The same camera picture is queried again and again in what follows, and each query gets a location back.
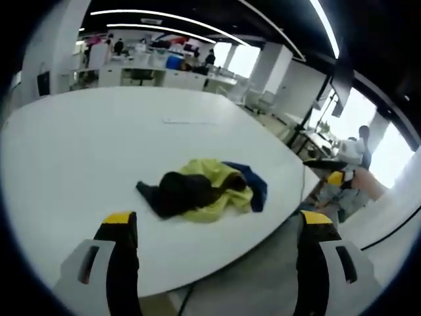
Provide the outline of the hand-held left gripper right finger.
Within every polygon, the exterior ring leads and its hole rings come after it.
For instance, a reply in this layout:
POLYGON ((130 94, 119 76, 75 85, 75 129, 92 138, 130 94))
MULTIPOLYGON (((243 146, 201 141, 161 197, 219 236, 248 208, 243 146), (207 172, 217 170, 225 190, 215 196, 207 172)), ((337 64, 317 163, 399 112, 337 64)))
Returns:
POLYGON ((362 315, 380 295, 374 265, 322 213, 301 210, 295 315, 362 315))

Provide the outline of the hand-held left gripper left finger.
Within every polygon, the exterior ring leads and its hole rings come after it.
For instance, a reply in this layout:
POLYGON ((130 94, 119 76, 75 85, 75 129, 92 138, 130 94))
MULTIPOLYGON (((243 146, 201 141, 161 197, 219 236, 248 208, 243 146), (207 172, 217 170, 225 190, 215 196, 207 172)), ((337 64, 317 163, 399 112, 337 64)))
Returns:
POLYGON ((63 261, 53 287, 73 315, 141 315, 137 216, 113 213, 63 261))

